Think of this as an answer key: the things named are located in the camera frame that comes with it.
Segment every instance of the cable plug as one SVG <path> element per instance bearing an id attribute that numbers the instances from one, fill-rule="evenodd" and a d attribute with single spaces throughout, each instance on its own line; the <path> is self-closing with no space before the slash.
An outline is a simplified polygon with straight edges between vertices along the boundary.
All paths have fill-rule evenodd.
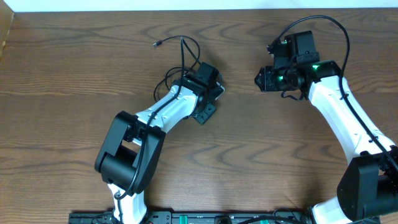
<path id="1" fill-rule="evenodd" d="M 154 47 L 157 47 L 157 46 L 159 46 L 160 44 L 163 44 L 163 41 L 160 40 L 160 41 L 154 43 Z"/>

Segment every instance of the black wire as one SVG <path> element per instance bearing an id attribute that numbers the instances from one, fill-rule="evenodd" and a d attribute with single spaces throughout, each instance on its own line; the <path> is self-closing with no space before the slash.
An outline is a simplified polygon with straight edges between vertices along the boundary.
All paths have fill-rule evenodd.
<path id="1" fill-rule="evenodd" d="M 171 39 L 174 39 L 174 38 L 177 38 L 177 37 L 179 37 L 179 38 L 183 37 L 183 38 L 190 39 L 198 47 L 198 57 L 196 57 L 195 54 L 191 51 L 191 48 L 187 45 L 187 43 L 185 41 L 183 41 L 184 46 L 187 48 L 187 50 L 191 53 L 192 57 L 195 59 L 195 62 L 191 65 L 191 67 L 189 69 L 189 70 L 192 70 L 197 63 L 201 64 L 200 61 L 199 61 L 199 58 L 200 58 L 200 46 L 199 46 L 199 43 L 195 39 L 193 39 L 192 37 L 186 36 L 186 35 L 175 35 L 175 36 L 172 36 L 172 37 L 168 37 L 168 38 L 166 38 L 164 40 L 160 40 L 157 43 L 162 44 L 165 41 L 168 41 L 168 40 L 171 40 Z M 167 84 L 167 79 L 168 79 L 168 77 L 167 77 L 167 73 L 166 73 L 164 82 L 166 84 L 167 89 L 170 90 L 170 88 L 169 88 L 169 86 Z"/>
<path id="2" fill-rule="evenodd" d="M 278 211 L 280 211 L 280 210 L 287 210 L 287 211 L 289 211 L 290 213 L 292 213 L 294 219 L 296 219 L 297 221 L 299 221 L 299 220 L 297 219 L 297 217 L 294 215 L 293 211 L 291 211 L 290 208 L 286 208 L 286 207 L 278 208 L 277 210 L 275 210 L 275 211 L 272 213 L 272 215 L 276 217 L 276 213 L 277 213 Z"/>
<path id="3" fill-rule="evenodd" d="M 294 96 L 292 96 L 292 95 L 287 95 L 287 96 L 285 96 L 285 93 L 286 93 L 286 91 L 282 91 L 282 93 L 280 94 L 280 96 L 282 97 L 282 98 L 290 98 L 290 99 L 293 99 L 293 100 L 295 100 L 295 101 L 303 101 L 304 100 L 304 94 L 303 93 L 301 93 L 301 95 L 300 95 L 300 97 L 297 99 L 296 97 L 294 97 Z"/>
<path id="4" fill-rule="evenodd" d="M 309 19 L 316 19 L 316 18 L 322 18 L 322 19 L 328 19 L 330 21 L 332 21 L 334 24 L 336 24 L 344 33 L 344 36 L 346 37 L 346 42 L 347 42 L 347 51 L 346 51 L 346 56 L 344 58 L 344 62 L 343 62 L 343 66 L 341 68 L 341 72 L 339 75 L 339 80 L 338 80 L 338 85 L 340 88 L 340 93 L 341 93 L 341 98 L 344 99 L 345 103 L 347 104 L 347 107 L 349 108 L 349 110 L 352 112 L 352 114 L 354 115 L 354 117 L 358 120 L 358 122 L 361 124 L 361 126 L 363 127 L 363 129 L 365 129 L 366 134 L 369 135 L 369 137 L 371 138 L 371 141 L 373 141 L 378 147 L 379 149 L 383 152 L 383 154 L 388 158 L 388 160 L 390 161 L 390 163 L 392 164 L 392 166 L 395 168 L 395 170 L 398 172 L 398 165 L 395 162 L 395 160 L 390 156 L 390 154 L 387 152 L 387 150 L 384 148 L 384 146 L 379 142 L 378 137 L 373 135 L 373 133 L 371 132 L 371 130 L 366 126 L 365 122 L 361 119 L 361 117 L 357 114 L 357 112 L 355 111 L 355 109 L 353 108 L 353 106 L 351 105 L 351 103 L 348 101 L 348 94 L 345 93 L 344 88 L 343 88 L 343 77 L 344 77 L 344 71 L 346 69 L 346 65 L 347 65 L 347 61 L 348 61 L 348 55 L 349 55 L 349 37 L 348 37 L 348 33 L 347 30 L 343 27 L 343 25 L 341 25 L 339 22 L 337 22 L 334 18 L 329 17 L 329 16 L 324 16 L 324 15 L 316 15 L 316 16 L 308 16 L 308 17 L 304 17 L 302 19 L 299 19 L 297 21 L 295 21 L 294 23 L 292 23 L 291 25 L 289 25 L 279 36 L 278 38 L 276 38 L 272 44 L 271 44 L 271 49 L 273 50 L 273 48 L 275 47 L 275 44 L 280 41 L 280 38 L 290 29 L 292 28 L 294 25 L 309 20 Z"/>
<path id="5" fill-rule="evenodd" d="M 136 182 L 136 179 L 137 179 L 137 177 L 138 177 L 138 175 L 139 175 L 139 172 L 140 172 L 140 169 L 141 169 L 142 158 L 144 157 L 146 139 L 147 139 L 147 137 L 148 137 L 150 122 L 155 118 L 156 114 L 157 114 L 161 109 L 163 109 L 165 106 L 167 106 L 171 101 L 175 100 L 175 99 L 178 97 L 178 95 L 180 94 L 180 92 L 181 92 L 182 83 L 183 83 L 183 78 L 184 78 L 184 70 L 185 70 L 185 69 L 184 69 L 184 68 L 185 68 L 185 60 L 184 60 L 183 37 L 181 37 L 181 39 L 180 39 L 180 45 L 181 45 L 181 58 L 182 58 L 182 59 L 181 59 L 181 64 L 182 64 L 181 67 L 182 67 L 183 69 L 181 69 L 181 81 L 180 81 L 180 84 L 179 84 L 179 86 L 178 86 L 178 90 L 177 90 L 176 94 L 175 94 L 173 97 L 171 97 L 167 102 L 165 102 L 164 104 L 162 104 L 160 107 L 158 107 L 154 112 L 152 112 L 152 113 L 150 114 L 150 117 L 149 117 L 149 119 L 148 119 L 148 121 L 147 121 L 145 130 L 144 130 L 144 135 L 143 135 L 142 140 L 141 140 L 141 149 L 140 149 L 139 158 L 138 158 L 138 161 L 137 161 L 137 170 L 136 170 L 136 172 L 134 173 L 134 176 L 132 177 L 130 186 L 129 186 L 129 187 L 127 188 L 127 190 L 122 194 L 122 196 L 117 196 L 117 195 L 115 194 L 114 198 L 115 198 L 116 200 L 121 200 L 121 199 L 123 199 L 123 198 L 132 190 L 132 188 L 133 188 L 133 186 L 134 186 L 134 184 L 135 184 L 135 182 Z"/>
<path id="6" fill-rule="evenodd" d="M 120 223 L 123 223 L 123 211 L 122 211 L 122 201 L 121 201 L 121 199 L 118 200 L 118 210 L 119 210 Z"/>
<path id="7" fill-rule="evenodd" d="M 169 72 L 170 71 L 172 71 L 172 70 L 174 70 L 174 69 L 178 69 L 177 71 L 174 71 L 173 73 L 171 73 L 171 74 L 169 74 Z M 174 68 L 171 68 L 167 73 L 166 73 L 166 76 L 167 76 L 167 78 L 169 78 L 169 77 L 171 77 L 172 75 L 174 75 L 174 74 L 176 74 L 176 73 L 178 73 L 178 72 L 181 72 L 181 67 L 174 67 Z M 162 79 L 162 81 L 160 81 L 157 85 L 156 85 L 156 87 L 155 87 L 155 90 L 154 90 L 154 100 L 157 102 L 157 98 L 156 98 L 156 90 L 158 89 L 158 87 L 164 82 L 166 80 L 166 77 L 164 78 L 164 79 Z"/>
<path id="8" fill-rule="evenodd" d="M 297 220 L 293 220 L 290 218 L 283 218 L 283 217 L 275 217 L 275 216 L 269 216 L 269 215 L 261 215 L 257 218 L 251 218 L 246 221 L 240 222 L 238 224 L 249 224 L 249 223 L 254 223 L 262 220 L 273 220 L 273 221 L 282 221 L 282 222 L 287 222 L 287 223 L 293 223 L 293 224 L 306 224 L 304 222 L 300 222 Z"/>

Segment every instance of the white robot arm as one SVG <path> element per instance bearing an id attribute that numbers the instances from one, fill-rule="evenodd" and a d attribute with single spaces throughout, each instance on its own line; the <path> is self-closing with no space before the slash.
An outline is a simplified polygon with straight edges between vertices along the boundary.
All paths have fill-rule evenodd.
<path id="1" fill-rule="evenodd" d="M 296 23 L 318 17 L 331 20 L 345 33 L 348 51 L 343 69 L 332 60 L 320 61 L 311 31 L 279 40 Z M 254 82 L 261 91 L 281 91 L 283 98 L 310 100 L 336 134 L 349 164 L 337 197 L 315 205 L 313 221 L 345 224 L 398 211 L 398 149 L 370 120 L 343 77 L 349 52 L 345 29 L 330 17 L 312 16 L 294 22 L 284 32 L 268 46 L 274 66 L 261 68 Z M 294 90 L 301 91 L 299 99 L 284 95 Z"/>
<path id="2" fill-rule="evenodd" d="M 308 100 L 318 108 L 328 121 L 328 124 L 343 147 L 347 163 L 350 164 L 351 160 L 354 157 L 360 156 L 362 152 L 367 151 L 369 154 L 379 154 L 382 151 L 354 117 L 344 100 L 341 99 L 338 80 L 339 77 L 335 75 L 322 78 L 318 83 L 312 83 Z M 349 90 L 345 78 L 343 78 L 343 87 L 348 94 L 349 102 L 353 105 L 366 126 L 378 137 L 379 142 L 384 148 L 390 151 L 390 146 L 393 146 L 394 143 L 385 137 L 366 115 Z M 343 213 L 337 197 L 315 205 L 312 213 L 316 223 L 346 224 L 352 222 Z"/>
<path id="3" fill-rule="evenodd" d="M 202 62 L 196 73 L 176 80 L 169 93 L 150 108 L 135 115 L 122 111 L 115 117 L 95 162 L 95 169 L 115 195 L 114 219 L 138 224 L 144 218 L 144 189 L 156 170 L 165 135 L 181 119 L 192 116 L 204 124 L 210 118 L 216 110 L 212 102 L 225 91 L 216 81 L 218 75 L 216 68 Z M 137 154 L 124 147 L 123 141 L 141 150 Z"/>

